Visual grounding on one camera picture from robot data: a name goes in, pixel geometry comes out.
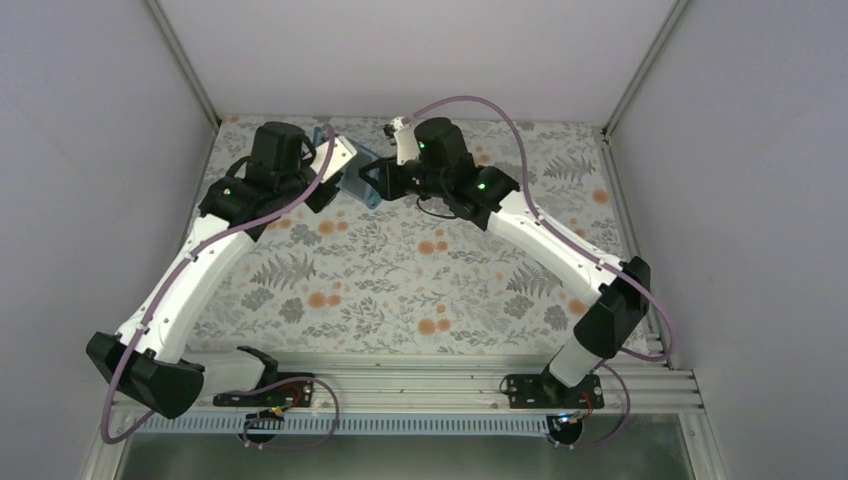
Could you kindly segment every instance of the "floral pattern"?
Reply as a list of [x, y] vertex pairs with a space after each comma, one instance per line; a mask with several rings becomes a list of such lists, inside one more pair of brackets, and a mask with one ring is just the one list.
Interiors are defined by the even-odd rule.
[[[381, 155], [388, 119], [233, 116], [224, 120], [203, 193], [250, 153], [269, 120], [311, 133], [330, 121]], [[503, 122], [455, 121], [477, 164], [516, 179], [518, 148]], [[592, 129], [519, 122], [537, 202], [564, 225], [621, 256]], [[423, 202], [448, 213], [439, 200]], [[339, 194], [319, 215], [305, 205], [271, 223], [222, 282], [189, 339], [196, 350], [554, 353], [585, 312], [552, 272], [470, 223], [427, 216], [406, 197], [368, 210]], [[628, 340], [646, 352], [639, 327]]]

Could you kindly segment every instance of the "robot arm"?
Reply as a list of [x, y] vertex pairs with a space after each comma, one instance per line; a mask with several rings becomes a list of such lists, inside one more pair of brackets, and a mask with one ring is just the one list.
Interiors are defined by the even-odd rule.
[[[292, 202], [315, 178], [328, 145], [312, 147], [305, 132], [293, 125], [269, 122], [257, 130], [250, 157], [239, 160], [215, 182], [200, 204], [182, 249], [153, 293], [114, 335], [95, 333], [86, 347], [100, 373], [110, 381], [136, 330], [141, 339], [130, 353], [118, 390], [157, 413], [175, 418], [196, 399], [263, 386], [276, 373], [273, 359], [250, 348], [227, 353], [185, 353], [188, 336], [206, 304], [236, 262], [249, 252], [265, 226], [224, 237], [196, 256], [202, 242]], [[357, 151], [336, 137], [333, 156], [320, 186], [306, 200], [319, 212], [338, 192], [342, 168]], [[245, 166], [244, 178], [235, 174]], [[167, 289], [147, 325], [142, 318], [154, 295], [184, 259], [192, 261]]]
[[[457, 217], [526, 251], [557, 275], [577, 299], [591, 305], [542, 374], [549, 395], [561, 393], [560, 384], [577, 386], [602, 360], [615, 356], [647, 313], [647, 299], [541, 225], [518, 182], [495, 167], [475, 166], [462, 132], [447, 118], [431, 118], [413, 128], [406, 118], [399, 117], [386, 125], [384, 132], [397, 144], [397, 157], [360, 170], [363, 180], [382, 198], [442, 198]], [[619, 267], [650, 289], [650, 267], [641, 258], [625, 263], [602, 252], [535, 207], [541, 218], [598, 262]]]

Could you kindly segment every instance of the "wire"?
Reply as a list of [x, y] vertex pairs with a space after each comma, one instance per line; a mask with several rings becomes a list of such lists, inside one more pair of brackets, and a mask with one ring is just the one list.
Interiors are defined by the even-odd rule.
[[619, 270], [618, 268], [616, 268], [616, 267], [614, 267], [614, 266], [612, 266], [612, 265], [610, 265], [606, 262], [602, 262], [599, 257], [597, 257], [592, 252], [590, 252], [590, 251], [586, 250], [585, 248], [583, 248], [582, 246], [580, 246], [577, 242], [566, 237], [562, 232], [560, 232], [551, 223], [549, 223], [547, 220], [542, 218], [541, 212], [539, 212], [539, 210], [536, 206], [536, 203], [533, 201], [533, 197], [530, 194], [529, 164], [528, 164], [528, 161], [527, 161], [527, 152], [524, 149], [524, 142], [521, 140], [521, 134], [518, 133], [518, 128], [515, 126], [515, 122], [513, 122], [512, 119], [509, 118], [509, 115], [507, 115], [506, 112], [504, 112], [499, 106], [495, 105], [494, 103], [490, 102], [489, 100], [486, 100], [485, 98], [475, 97], [475, 96], [472, 96], [472, 95], [458, 95], [458, 96], [455, 96], [455, 97], [448, 97], [448, 98], [439, 100], [438, 102], [434, 102], [430, 105], [427, 105], [426, 107], [424, 107], [424, 108], [418, 110], [417, 112], [413, 113], [410, 117], [405, 117], [403, 119], [403, 122], [405, 124], [409, 123], [413, 119], [421, 117], [422, 115], [429, 112], [430, 110], [433, 110], [435, 108], [441, 107], [442, 105], [446, 105], [448, 103], [453, 103], [453, 102], [481, 103], [481, 104], [486, 105], [487, 107], [491, 108], [492, 110], [497, 112], [498, 115], [500, 115], [500, 117], [504, 120], [504, 122], [506, 122], [507, 126], [509, 126], [509, 129], [512, 131], [513, 136], [515, 136], [515, 142], [518, 144], [518, 153], [521, 157], [521, 187], [522, 187], [521, 189], [524, 193], [524, 199], [527, 201], [527, 208], [530, 210], [530, 212], [536, 218], [536, 221], [538, 221], [541, 225], [543, 225], [546, 230], [548, 230], [554, 237], [559, 239], [559, 241], [561, 241], [562, 243], [567, 245], [569, 248], [576, 250], [580, 255], [585, 257], [587, 260], [591, 261], [592, 263], [600, 266], [604, 270], [614, 274], [618, 278], [621, 278], [622, 280], [627, 282], [631, 287], [635, 288], [636, 291], [638, 291], [640, 294], [642, 294], [642, 296], [644, 296], [648, 300], [648, 302], [650, 302], [651, 305], [653, 305], [654, 308], [657, 310], [657, 313], [659, 313], [660, 318], [663, 321], [663, 324], [665, 324], [666, 329], [668, 329], [669, 342], [668, 342], [666, 351], [663, 352], [662, 355], [659, 355], [659, 356], [656, 356], [656, 357], [650, 356], [650, 355], [643, 355], [639, 352], [634, 352], [633, 350], [631, 350], [629, 348], [622, 348], [621, 351], [624, 352], [624, 353], [627, 353], [628, 355], [636, 357], [640, 360], [645, 360], [647, 362], [664, 362], [664, 361], [668, 360], [671, 357], [671, 355], [674, 353], [675, 348], [677, 348], [677, 330], [674, 328], [674, 324], [671, 321], [671, 316], [669, 315], [669, 313], [665, 309], [665, 307], [660, 303], [660, 301], [657, 300], [657, 298], [654, 297], [654, 295], [651, 294], [651, 292], [647, 288], [642, 286], [642, 284], [639, 283], [636, 279], [630, 277], [630, 275], [627, 275], [626, 273]]
[[604, 445], [612, 442], [613, 440], [615, 440], [616, 437], [618, 437], [621, 434], [621, 432], [624, 431], [624, 427], [626, 427], [630, 423], [630, 407], [631, 407], [631, 405], [630, 405], [630, 390], [627, 389], [627, 385], [624, 383], [624, 379], [621, 378], [621, 375], [619, 375], [618, 372], [613, 370], [612, 367], [610, 367], [609, 365], [607, 365], [605, 363], [601, 363], [598, 366], [600, 368], [605, 368], [605, 369], [609, 370], [609, 372], [612, 373], [612, 375], [616, 378], [616, 380], [618, 380], [618, 382], [621, 384], [621, 389], [624, 391], [624, 413], [621, 416], [621, 421], [618, 422], [618, 426], [615, 427], [615, 430], [613, 430], [612, 433], [610, 433], [606, 437], [598, 440], [597, 442], [592, 442], [592, 443], [587, 444], [587, 445], [562, 445], [554, 437], [552, 437], [551, 434], [549, 433], [549, 434], [547, 434], [547, 438], [548, 438], [548, 441], [550, 441], [551, 443], [554, 444], [554, 448], [562, 447], [562, 448], [566, 448], [568, 450], [588, 450], [590, 448], [601, 447], [601, 446], [604, 446]]
[[592, 399], [589, 398], [589, 394], [584, 392], [583, 390], [578, 390], [578, 392], [580, 392], [580, 395], [582, 395], [583, 398], [586, 399], [586, 415], [584, 415], [583, 418], [584, 419], [589, 418], [589, 417], [592, 416], [592, 412], [595, 410], [592, 407]]
[[[150, 323], [151, 319], [153, 318], [153, 312], [155, 312], [159, 304], [162, 303], [162, 299], [165, 297], [165, 294], [180, 276], [182, 271], [185, 270], [185, 268], [190, 263], [192, 263], [192, 261], [197, 258], [197, 256], [200, 255], [201, 252], [206, 250], [207, 247], [214, 244], [218, 240], [221, 240], [222, 238], [226, 238], [238, 232], [249, 230], [253, 227], [272, 222], [294, 210], [295, 207], [303, 203], [307, 198], [309, 198], [310, 195], [312, 195], [312, 192], [314, 192], [315, 189], [318, 188], [318, 185], [321, 183], [321, 179], [324, 178], [324, 174], [327, 172], [327, 168], [330, 166], [330, 160], [333, 158], [333, 148], [335, 147], [335, 129], [330, 124], [324, 125], [324, 128], [327, 131], [328, 138], [327, 154], [324, 157], [324, 163], [321, 164], [320, 170], [315, 175], [315, 178], [312, 179], [312, 182], [310, 182], [309, 186], [306, 187], [306, 190], [303, 191], [303, 193], [301, 193], [297, 198], [295, 198], [294, 201], [275, 212], [257, 218], [256, 220], [251, 220], [250, 222], [224, 230], [223, 232], [212, 235], [208, 239], [200, 242], [197, 247], [195, 247], [189, 252], [189, 255], [187, 255], [179, 263], [177, 263], [171, 273], [167, 277], [165, 277], [165, 280], [162, 281], [162, 285], [156, 291], [156, 294], [150, 301], [150, 305], [148, 305], [147, 309], [144, 312], [144, 316], [141, 318], [139, 325], [136, 327], [135, 334], [133, 334], [132, 338], [127, 344], [127, 347], [124, 349], [123, 355], [121, 355], [121, 358], [118, 360], [118, 364], [115, 367], [115, 371], [112, 372], [112, 380], [109, 382], [109, 388], [106, 391], [106, 399], [103, 401], [103, 408], [100, 412], [100, 438], [103, 439], [104, 443], [111, 445], [126, 440], [127, 437], [132, 435], [132, 433], [138, 430], [138, 428], [141, 427], [144, 422], [146, 422], [151, 416], [153, 416], [154, 412], [152, 410], [145, 413], [141, 416], [141, 418], [139, 418], [134, 424], [132, 424], [129, 428], [127, 428], [117, 437], [113, 437], [109, 433], [109, 422], [112, 418], [112, 404], [115, 401], [115, 394], [118, 391], [118, 384], [120, 383], [121, 377], [124, 373], [124, 370], [126, 369], [127, 362], [130, 359], [130, 355], [132, 354], [132, 352], [135, 351], [135, 347], [141, 340], [141, 336], [144, 333], [145, 327], [148, 323]], [[310, 378], [310, 380], [318, 382], [317, 379]], [[336, 402], [336, 411], [338, 411], [338, 402]]]
[[439, 213], [430, 212], [428, 210], [425, 210], [424, 207], [421, 206], [421, 197], [418, 197], [418, 198], [415, 199], [415, 205], [418, 207], [418, 210], [421, 210], [421, 213], [426, 213], [427, 215], [430, 215], [431, 217], [443, 218], [445, 220], [456, 220], [457, 218], [459, 218], [456, 215], [453, 215], [453, 216], [451, 216], [451, 215], [441, 215]]
[[285, 412], [285, 411], [287, 411], [291, 408], [296, 407], [297, 404], [300, 403], [300, 399], [303, 396], [303, 390], [301, 390], [301, 388], [297, 384], [289, 383], [287, 385], [283, 385], [282, 387], [277, 389], [277, 392], [284, 392], [286, 390], [294, 391], [294, 395], [292, 395], [292, 404], [288, 408], [279, 408], [279, 409], [272, 408], [271, 410], [274, 411], [275, 414], [278, 414], [277, 413], [278, 410], [279, 410], [280, 413], [282, 413], [282, 412]]
[[321, 437], [319, 440], [312, 442], [312, 443], [307, 443], [306, 445], [265, 445], [265, 444], [262, 444], [262, 443], [256, 443], [256, 442], [249, 440], [247, 438], [248, 430], [250, 430], [252, 427], [254, 427], [255, 425], [257, 425], [259, 423], [268, 422], [268, 421], [279, 421], [279, 419], [277, 419], [277, 418], [254, 418], [253, 420], [250, 420], [249, 422], [244, 424], [244, 429], [241, 432], [241, 439], [242, 439], [242, 441], [244, 441], [245, 447], [254, 447], [254, 448], [258, 448], [259, 450], [289, 450], [289, 451], [291, 451], [291, 450], [307, 450], [307, 449], [310, 449], [310, 448], [321, 446], [321, 445], [327, 443], [331, 438], [333, 438], [333, 434], [336, 433], [336, 430], [338, 430], [338, 428], [339, 428], [339, 417], [341, 417], [341, 411], [340, 411], [340, 407], [339, 407], [339, 397], [337, 397], [336, 392], [334, 392], [333, 389], [329, 385], [327, 385], [326, 382], [324, 382], [321, 379], [313, 378], [313, 377], [291, 377], [291, 378], [286, 378], [285, 380], [280, 380], [279, 382], [276, 382], [276, 383], [272, 383], [271, 385], [268, 385], [268, 386], [265, 386], [265, 387], [262, 387], [262, 388], [257, 388], [256, 390], [250, 390], [250, 391], [247, 391], [247, 392], [227, 392], [227, 393], [230, 394], [230, 395], [241, 395], [241, 396], [259, 395], [260, 393], [265, 393], [269, 390], [274, 390], [276, 388], [279, 388], [279, 387], [282, 387], [284, 385], [288, 385], [288, 384], [291, 384], [291, 383], [294, 383], [294, 382], [315, 382], [318, 385], [321, 385], [322, 387], [324, 387], [325, 390], [327, 390], [327, 393], [329, 393], [330, 397], [333, 398], [333, 408], [335, 409], [335, 415], [333, 416], [333, 423], [330, 425], [330, 430], [323, 437]]

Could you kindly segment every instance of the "white wall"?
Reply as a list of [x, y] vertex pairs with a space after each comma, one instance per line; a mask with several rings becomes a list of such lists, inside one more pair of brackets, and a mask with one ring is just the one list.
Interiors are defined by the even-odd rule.
[[219, 114], [396, 116], [472, 94], [601, 125], [674, 0], [160, 3]]
[[4, 1], [0, 54], [0, 478], [76, 478], [85, 344], [176, 251], [211, 127], [139, 1]]
[[696, 1], [613, 134], [736, 479], [845, 478], [848, 3]]

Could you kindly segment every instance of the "blue object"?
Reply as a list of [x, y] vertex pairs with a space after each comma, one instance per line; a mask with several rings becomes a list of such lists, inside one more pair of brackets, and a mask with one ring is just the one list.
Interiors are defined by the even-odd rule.
[[[321, 131], [320, 128], [315, 127], [315, 130], [312, 132], [312, 144], [318, 146], [326, 141], [327, 137], [324, 136], [324, 132]], [[375, 160], [378, 160], [380, 155], [359, 142], [349, 138], [348, 141], [356, 148], [356, 156], [353, 157], [353, 160], [351, 160], [344, 169], [342, 169], [342, 178], [339, 181], [339, 188], [354, 199], [362, 202], [370, 210], [374, 210], [378, 205], [380, 205], [383, 199], [380, 197], [380, 194], [371, 187], [371, 185], [368, 185], [365, 181], [359, 178], [359, 169]], [[376, 179], [377, 170], [374, 170], [371, 176]]]

